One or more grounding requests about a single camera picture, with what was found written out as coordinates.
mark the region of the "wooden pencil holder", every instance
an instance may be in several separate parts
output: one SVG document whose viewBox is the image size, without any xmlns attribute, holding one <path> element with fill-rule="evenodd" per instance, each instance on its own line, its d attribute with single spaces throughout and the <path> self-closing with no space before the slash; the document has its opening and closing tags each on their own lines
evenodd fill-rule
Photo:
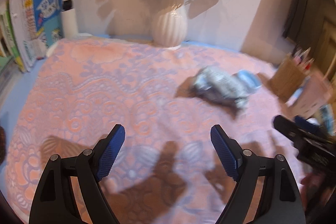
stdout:
<svg viewBox="0 0 336 224">
<path fill-rule="evenodd" d="M 283 102 L 287 102 L 294 92 L 302 85 L 307 74 L 287 56 L 279 69 L 270 79 L 269 85 L 273 93 Z"/>
</svg>

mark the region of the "white ribbed vase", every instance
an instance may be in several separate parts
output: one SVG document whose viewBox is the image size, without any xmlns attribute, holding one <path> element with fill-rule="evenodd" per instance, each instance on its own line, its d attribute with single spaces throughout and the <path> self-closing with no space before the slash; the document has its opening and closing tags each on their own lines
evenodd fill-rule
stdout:
<svg viewBox="0 0 336 224">
<path fill-rule="evenodd" d="M 187 31 L 188 17 L 184 0 L 162 0 L 162 9 L 152 22 L 155 45 L 167 48 L 180 46 Z"/>
</svg>

